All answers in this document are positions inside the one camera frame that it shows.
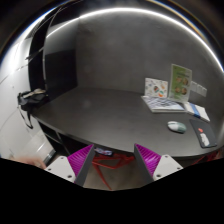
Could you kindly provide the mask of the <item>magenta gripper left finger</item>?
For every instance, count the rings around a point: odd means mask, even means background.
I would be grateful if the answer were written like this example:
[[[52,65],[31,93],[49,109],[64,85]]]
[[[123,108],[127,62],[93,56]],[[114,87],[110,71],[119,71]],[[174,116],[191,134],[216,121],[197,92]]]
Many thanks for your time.
[[[78,186],[83,186],[94,155],[94,145],[89,145],[68,157],[59,156],[46,168],[46,171]]]

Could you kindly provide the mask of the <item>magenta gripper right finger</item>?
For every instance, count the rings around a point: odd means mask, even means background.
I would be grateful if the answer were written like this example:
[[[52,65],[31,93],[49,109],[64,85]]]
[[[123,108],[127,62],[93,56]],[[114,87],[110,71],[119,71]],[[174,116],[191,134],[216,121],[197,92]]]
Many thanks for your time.
[[[145,183],[152,183],[182,169],[171,156],[159,155],[139,144],[134,145],[134,156]]]

